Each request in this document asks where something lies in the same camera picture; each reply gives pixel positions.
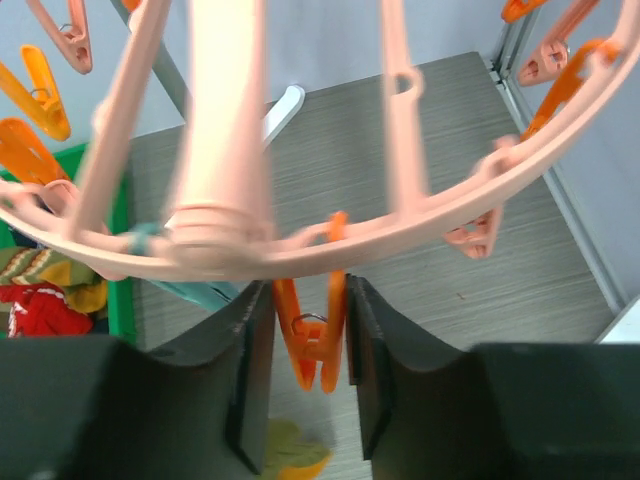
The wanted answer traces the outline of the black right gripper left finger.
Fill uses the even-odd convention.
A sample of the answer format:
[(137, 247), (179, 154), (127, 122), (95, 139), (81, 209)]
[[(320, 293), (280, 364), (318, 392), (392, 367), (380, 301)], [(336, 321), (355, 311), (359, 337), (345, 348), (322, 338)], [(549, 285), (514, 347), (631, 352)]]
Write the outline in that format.
[(274, 305), (255, 281), (143, 352), (107, 335), (1, 344), (5, 479), (252, 479), (265, 462)]

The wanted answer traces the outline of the red patterned sock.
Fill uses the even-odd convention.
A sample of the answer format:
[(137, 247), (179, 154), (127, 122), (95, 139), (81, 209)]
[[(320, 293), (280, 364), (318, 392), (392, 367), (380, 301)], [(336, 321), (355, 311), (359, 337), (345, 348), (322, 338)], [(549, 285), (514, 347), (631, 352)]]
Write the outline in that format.
[(73, 310), (62, 290), (51, 284), (6, 285), (1, 302), (9, 303), (8, 337), (84, 335), (93, 320)]

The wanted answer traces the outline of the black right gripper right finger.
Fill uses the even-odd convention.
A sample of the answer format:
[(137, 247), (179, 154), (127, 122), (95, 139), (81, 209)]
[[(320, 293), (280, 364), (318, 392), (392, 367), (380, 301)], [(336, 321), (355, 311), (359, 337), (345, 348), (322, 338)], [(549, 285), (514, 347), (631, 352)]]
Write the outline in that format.
[(350, 381), (376, 479), (635, 479), (639, 349), (459, 350), (347, 279)]

